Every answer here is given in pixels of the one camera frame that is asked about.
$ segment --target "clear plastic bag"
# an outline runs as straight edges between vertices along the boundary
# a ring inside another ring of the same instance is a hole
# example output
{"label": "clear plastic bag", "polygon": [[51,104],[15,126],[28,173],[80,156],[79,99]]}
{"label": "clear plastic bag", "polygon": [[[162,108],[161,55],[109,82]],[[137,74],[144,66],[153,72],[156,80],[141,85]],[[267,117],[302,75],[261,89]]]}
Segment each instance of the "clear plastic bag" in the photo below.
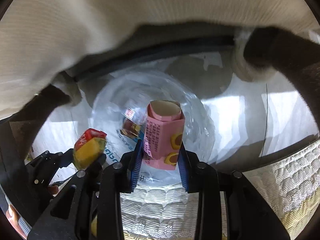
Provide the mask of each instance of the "clear plastic bag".
{"label": "clear plastic bag", "polygon": [[[145,113],[153,100],[172,100],[180,103],[185,115],[185,128],[182,137],[185,148],[195,152],[200,161],[207,162],[214,144],[214,126],[202,102],[195,94],[173,77],[144,69],[119,71],[97,95],[92,111],[92,127],[107,133],[107,163],[119,161],[122,154],[132,151],[135,142],[122,135],[126,109]],[[143,116],[139,114],[143,125]],[[139,183],[165,186],[181,182],[179,169],[164,171],[142,164]]]}

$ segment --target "red and yellow package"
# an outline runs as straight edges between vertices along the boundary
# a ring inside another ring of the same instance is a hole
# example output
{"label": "red and yellow package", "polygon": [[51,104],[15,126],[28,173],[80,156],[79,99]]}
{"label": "red and yellow package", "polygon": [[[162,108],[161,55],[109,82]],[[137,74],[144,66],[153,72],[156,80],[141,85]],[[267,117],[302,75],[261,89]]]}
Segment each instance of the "red and yellow package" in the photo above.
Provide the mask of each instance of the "red and yellow package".
{"label": "red and yellow package", "polygon": [[78,170],[86,169],[104,151],[107,134],[92,128],[86,130],[75,143],[73,164]]}

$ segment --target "silver screw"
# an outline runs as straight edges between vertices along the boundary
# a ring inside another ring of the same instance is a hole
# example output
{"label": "silver screw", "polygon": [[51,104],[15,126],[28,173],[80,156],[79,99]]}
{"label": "silver screw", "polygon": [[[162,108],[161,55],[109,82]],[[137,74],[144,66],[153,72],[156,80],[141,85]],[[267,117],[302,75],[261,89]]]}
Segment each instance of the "silver screw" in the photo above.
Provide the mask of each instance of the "silver screw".
{"label": "silver screw", "polygon": [[122,163],[120,163],[120,162],[114,163],[112,166],[113,166],[114,169],[118,170],[118,169],[122,168]]}
{"label": "silver screw", "polygon": [[205,168],[207,167],[207,164],[204,163],[204,162],[198,162],[198,163],[197,163],[197,167],[198,167],[199,169],[205,169]]}
{"label": "silver screw", "polygon": [[80,170],[77,172],[77,177],[78,178],[82,178],[85,175],[85,171],[84,170]]}
{"label": "silver screw", "polygon": [[242,177],[242,173],[239,171],[234,171],[232,175],[237,179],[240,179]]}

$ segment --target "pink cardboard snack box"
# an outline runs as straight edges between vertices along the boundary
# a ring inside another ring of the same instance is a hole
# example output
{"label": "pink cardboard snack box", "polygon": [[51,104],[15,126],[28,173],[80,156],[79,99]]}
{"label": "pink cardboard snack box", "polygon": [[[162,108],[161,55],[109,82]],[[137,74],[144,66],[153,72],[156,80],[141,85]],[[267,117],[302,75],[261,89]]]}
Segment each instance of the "pink cardboard snack box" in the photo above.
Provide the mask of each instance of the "pink cardboard snack box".
{"label": "pink cardboard snack box", "polygon": [[184,122],[179,103],[156,100],[148,104],[143,144],[145,163],[162,170],[176,168]]}

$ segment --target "floor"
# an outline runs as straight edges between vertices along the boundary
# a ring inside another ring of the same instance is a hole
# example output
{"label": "floor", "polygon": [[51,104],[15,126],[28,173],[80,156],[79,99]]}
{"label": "floor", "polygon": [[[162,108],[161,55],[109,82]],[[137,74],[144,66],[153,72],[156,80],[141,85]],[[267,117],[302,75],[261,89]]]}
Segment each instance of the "floor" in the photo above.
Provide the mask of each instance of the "floor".
{"label": "floor", "polygon": [[[229,59],[230,52],[225,51],[143,65],[173,76],[202,101],[214,124],[210,164],[221,171],[253,169],[296,152],[317,137],[307,105],[284,76],[276,73],[267,83],[243,82],[233,73]],[[34,141],[35,155],[73,147],[92,125],[94,99],[109,80],[110,75],[78,84],[82,101],[55,109]],[[73,164],[60,169],[52,181],[75,171]]]}

